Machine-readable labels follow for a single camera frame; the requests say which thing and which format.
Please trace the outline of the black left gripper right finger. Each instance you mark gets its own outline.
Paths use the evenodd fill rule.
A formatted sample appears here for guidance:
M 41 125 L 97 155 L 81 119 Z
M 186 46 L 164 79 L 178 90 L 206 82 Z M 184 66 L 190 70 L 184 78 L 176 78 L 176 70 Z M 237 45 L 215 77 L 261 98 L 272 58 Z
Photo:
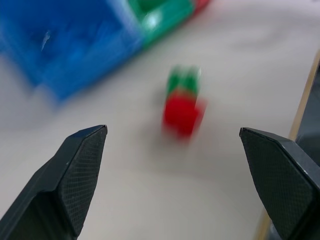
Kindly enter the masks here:
M 249 170 L 264 208 L 283 240 L 320 238 L 320 168 L 294 141 L 242 127 Z

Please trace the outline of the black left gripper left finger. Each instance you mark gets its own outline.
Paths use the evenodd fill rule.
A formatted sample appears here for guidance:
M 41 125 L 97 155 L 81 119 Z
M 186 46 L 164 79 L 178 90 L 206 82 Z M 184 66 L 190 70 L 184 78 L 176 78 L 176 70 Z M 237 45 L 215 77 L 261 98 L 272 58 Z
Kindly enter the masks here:
M 68 136 L 0 220 L 2 240 L 76 240 L 94 196 L 106 125 Z

